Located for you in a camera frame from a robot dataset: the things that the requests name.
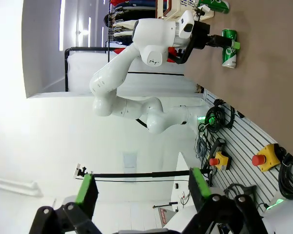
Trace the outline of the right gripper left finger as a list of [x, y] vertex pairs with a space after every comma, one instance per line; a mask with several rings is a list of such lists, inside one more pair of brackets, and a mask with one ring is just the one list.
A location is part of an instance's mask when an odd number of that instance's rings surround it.
[[77, 234], [100, 234], [101, 231], [92, 222], [98, 194], [95, 177], [86, 174], [75, 201], [56, 210], [50, 206], [38, 208], [29, 232], [64, 234], [74, 231]]

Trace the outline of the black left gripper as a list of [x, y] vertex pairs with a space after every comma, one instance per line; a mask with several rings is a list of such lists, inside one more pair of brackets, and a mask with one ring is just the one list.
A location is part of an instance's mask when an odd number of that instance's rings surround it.
[[240, 43], [235, 38], [227, 38], [220, 35], [210, 35], [210, 25], [195, 21], [192, 30], [194, 36], [194, 48], [204, 49], [205, 46], [240, 49]]

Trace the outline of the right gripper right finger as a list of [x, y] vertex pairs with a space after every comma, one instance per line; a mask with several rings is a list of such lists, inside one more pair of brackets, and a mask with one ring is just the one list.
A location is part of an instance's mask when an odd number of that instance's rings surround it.
[[230, 199], [213, 194], [201, 170], [190, 168], [188, 189], [197, 214], [182, 231], [184, 234], [207, 234], [213, 224], [224, 224], [231, 233], [266, 234], [267, 229], [249, 195]]

